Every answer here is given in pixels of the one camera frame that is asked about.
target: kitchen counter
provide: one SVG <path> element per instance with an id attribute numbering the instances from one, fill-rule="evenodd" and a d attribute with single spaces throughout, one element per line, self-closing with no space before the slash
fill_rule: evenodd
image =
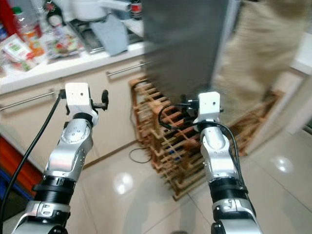
<path id="1" fill-rule="evenodd" d="M 6 76 L 0 78 L 0 95 L 142 54 L 144 54 L 144 43 L 138 42 L 129 45 L 128 51 L 113 57 L 106 52 L 90 55 L 83 51 L 75 57 L 63 58 L 56 62 L 49 63 L 46 59 L 43 59 L 42 63 L 28 72 L 6 69 Z"/>

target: food package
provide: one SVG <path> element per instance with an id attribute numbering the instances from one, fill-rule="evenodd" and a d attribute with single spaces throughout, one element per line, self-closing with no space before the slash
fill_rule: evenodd
<path id="1" fill-rule="evenodd" d="M 0 48 L 3 48 L 6 59 L 17 70 L 29 71 L 38 65 L 34 60 L 35 54 L 17 34 L 13 34 L 1 42 Z"/>
<path id="2" fill-rule="evenodd" d="M 63 33 L 54 33 L 55 38 L 46 42 L 47 57 L 49 60 L 77 55 L 84 50 L 82 43 L 76 36 L 64 27 L 59 30 L 63 30 Z"/>

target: cabinet door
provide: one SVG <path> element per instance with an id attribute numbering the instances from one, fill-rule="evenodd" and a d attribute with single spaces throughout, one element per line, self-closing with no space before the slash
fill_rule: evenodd
<path id="1" fill-rule="evenodd" d="M 94 102 L 101 102 L 104 89 L 109 92 L 108 110 L 104 112 L 98 109 L 98 124 L 93 128 L 93 152 L 96 157 L 111 153 L 136 139 L 130 121 L 132 101 L 128 82 L 133 78 L 142 77 L 143 69 L 136 68 L 111 77 L 108 77 L 106 72 L 129 68 L 140 64 L 141 61 L 142 57 L 136 57 L 63 78 L 63 85 L 68 82 L 87 82 Z"/>
<path id="2" fill-rule="evenodd" d="M 3 107 L 55 91 L 54 95 L 40 97 L 0 112 L 1 127 L 24 151 L 30 146 L 45 122 L 57 99 L 60 88 L 61 80 L 58 79 L 0 96 L 0 105 Z M 65 100 L 61 100 L 50 123 L 30 155 L 35 166 L 41 171 L 46 166 L 50 153 L 61 135 L 66 121 L 65 104 Z"/>

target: cable on floor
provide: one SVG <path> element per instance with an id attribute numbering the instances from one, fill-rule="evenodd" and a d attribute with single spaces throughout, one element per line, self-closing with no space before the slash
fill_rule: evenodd
<path id="1" fill-rule="evenodd" d="M 136 149 L 133 149 L 132 151 L 129 152 L 129 158 L 130 158 L 133 162 L 136 162 L 136 163 L 140 163 L 140 164 L 148 163 L 149 161 L 152 160 L 152 156 L 150 156 L 150 158 L 149 158 L 147 161 L 143 161 L 143 162 L 137 161 L 137 160 L 135 160 L 135 159 L 133 159 L 133 158 L 131 157 L 131 153 L 132 153 L 133 151 L 136 151 L 136 150 L 145 150 L 145 149 L 147 149 L 147 147 L 145 147 L 145 148 L 136 148 Z"/>

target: bottle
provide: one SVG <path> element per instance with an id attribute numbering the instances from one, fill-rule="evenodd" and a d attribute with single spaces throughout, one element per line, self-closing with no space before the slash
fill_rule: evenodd
<path id="1" fill-rule="evenodd" d="M 58 40 L 59 44 L 63 47 L 68 46 L 67 33 L 64 29 L 65 21 L 63 18 L 62 10 L 52 0 L 47 0 L 44 5 L 44 9 L 47 11 L 48 24 L 52 26 L 53 35 Z"/>
<path id="2" fill-rule="evenodd" d="M 10 2 L 12 2 L 13 6 L 19 6 L 23 13 L 25 15 L 27 15 L 27 18 L 29 21 L 31 21 L 34 25 L 35 25 L 35 30 L 37 32 L 37 36 L 38 38 L 40 38 L 42 36 L 42 31 L 39 25 L 39 21 L 38 21 L 38 17 L 37 17 L 37 13 L 34 9 L 33 6 L 33 1 L 32 0 L 10 0 Z"/>
<path id="3" fill-rule="evenodd" d="M 142 3 L 141 0 L 131 0 L 131 16 L 135 20 L 142 19 Z"/>
<path id="4" fill-rule="evenodd" d="M 36 24 L 30 19 L 30 17 L 22 12 L 20 7 L 15 6 L 12 10 L 15 13 L 15 25 L 20 37 L 27 43 L 35 56 L 43 55 L 44 50 L 38 38 Z"/>
<path id="5" fill-rule="evenodd" d="M 47 0 L 43 6 L 47 12 L 47 21 L 52 27 L 57 27 L 60 24 L 65 26 L 62 10 L 52 0 Z"/>
<path id="6" fill-rule="evenodd" d="M 49 34 L 51 31 L 51 26 L 47 22 L 46 19 L 47 12 L 43 8 L 45 2 L 43 2 L 43 0 L 31 0 L 31 2 L 33 5 L 34 13 L 36 14 L 39 22 L 41 32 Z"/>

